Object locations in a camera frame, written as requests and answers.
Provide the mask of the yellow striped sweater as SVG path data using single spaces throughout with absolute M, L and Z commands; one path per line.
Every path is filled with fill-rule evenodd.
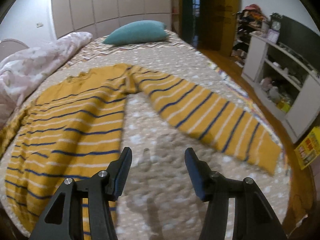
M 119 157 L 126 98 L 139 92 L 172 127 L 274 174 L 280 146 L 234 103 L 140 66 L 94 68 L 45 90 L 1 130 L 1 152 L 13 147 L 6 196 L 27 231 L 65 178 L 87 179 Z

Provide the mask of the beige dotted quilt bedspread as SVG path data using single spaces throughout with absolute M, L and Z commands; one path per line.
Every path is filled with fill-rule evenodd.
M 242 90 L 215 63 L 170 34 L 166 42 L 124 47 L 104 45 L 100 38 L 82 48 L 75 57 L 48 77 L 30 99 L 67 77 L 95 67 L 116 63 L 141 65 L 172 74 L 212 91 L 215 100 L 229 100 L 240 113 L 259 126 L 261 139 L 278 138 L 257 106 L 246 102 Z M 119 239 L 197 239 L 207 204 L 197 198 L 184 163 L 184 151 L 192 147 L 211 168 L 232 179 L 251 177 L 274 209 L 279 220 L 286 216 L 290 177 L 284 155 L 278 156 L 270 175 L 255 165 L 225 155 L 171 127 L 154 110 L 143 93 L 129 96 L 125 106 L 122 146 L 129 146 L 133 161 L 124 192 L 116 204 L 116 232 Z

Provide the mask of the yellow printed box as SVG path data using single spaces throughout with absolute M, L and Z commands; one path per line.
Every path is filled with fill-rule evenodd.
M 319 156 L 319 126 L 314 127 L 295 148 L 295 154 L 301 170 L 308 167 Z

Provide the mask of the white shelf unit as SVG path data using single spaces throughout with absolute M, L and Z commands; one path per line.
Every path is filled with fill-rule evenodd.
M 285 48 L 250 36 L 241 76 L 297 142 L 319 116 L 319 76 Z

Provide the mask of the pink floral duvet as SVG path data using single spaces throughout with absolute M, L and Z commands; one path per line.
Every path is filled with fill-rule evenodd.
M 57 69 L 91 42 L 89 32 L 73 32 L 41 47 L 15 52 L 1 61 L 1 127 L 12 112 Z

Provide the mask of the teal pillow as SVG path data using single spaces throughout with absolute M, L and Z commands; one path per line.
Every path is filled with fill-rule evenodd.
M 142 20 L 128 23 L 108 35 L 103 44 L 122 46 L 128 44 L 163 41 L 168 37 L 163 22 Z

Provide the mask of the pink chair back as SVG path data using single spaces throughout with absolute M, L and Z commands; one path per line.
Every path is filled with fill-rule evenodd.
M 14 54 L 15 52 L 28 49 L 29 47 L 16 39 L 4 39 L 0 42 L 0 61 L 5 59 L 6 57 Z

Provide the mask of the beige glossy wardrobe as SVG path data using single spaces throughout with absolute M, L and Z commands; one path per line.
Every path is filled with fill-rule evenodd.
M 171 0 L 52 0 L 58 38 L 73 31 L 98 38 L 140 20 L 160 21 L 171 29 L 171 12 Z

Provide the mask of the purple card calendar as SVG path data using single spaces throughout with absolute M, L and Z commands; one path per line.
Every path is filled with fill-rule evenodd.
M 267 40 L 276 44 L 277 43 L 277 40 L 279 38 L 279 32 L 278 31 L 275 31 L 273 29 L 268 29 L 268 32 L 267 32 Z

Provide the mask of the black television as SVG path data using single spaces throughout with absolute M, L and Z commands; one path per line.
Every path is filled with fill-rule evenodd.
M 319 72 L 319 35 L 305 25 L 283 16 L 278 42 Z

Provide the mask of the cluttered shoe rack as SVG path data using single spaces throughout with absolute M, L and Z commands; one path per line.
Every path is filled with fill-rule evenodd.
M 250 4 L 236 14 L 235 40 L 231 52 L 235 63 L 243 68 L 245 65 L 249 44 L 251 40 L 250 33 L 261 32 L 261 26 L 266 16 L 262 13 L 257 4 Z

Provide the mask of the desk clock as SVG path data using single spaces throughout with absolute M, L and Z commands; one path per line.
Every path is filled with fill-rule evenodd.
M 283 16 L 274 12 L 272 15 L 270 15 L 270 18 L 271 18 L 271 29 L 274 31 L 280 32 L 281 20 Z

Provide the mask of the dark wooden door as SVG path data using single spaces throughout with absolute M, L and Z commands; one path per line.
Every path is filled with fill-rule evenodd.
M 230 56 L 240 0 L 182 0 L 180 37 L 195 48 Z

